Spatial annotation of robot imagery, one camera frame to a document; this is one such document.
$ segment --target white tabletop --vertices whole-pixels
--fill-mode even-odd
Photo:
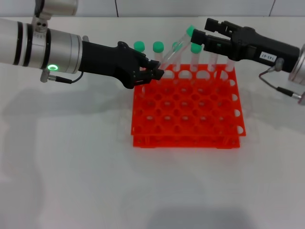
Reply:
[[[215,18],[304,42],[305,18]],[[142,40],[153,58],[154,41],[169,47],[205,21],[54,18],[49,26],[108,46]],[[240,149],[139,149],[130,136],[133,91],[115,79],[41,83],[40,70],[0,64],[0,229],[304,228],[305,108],[263,84],[266,69],[236,64],[247,131]],[[268,77],[305,90],[286,73]]]

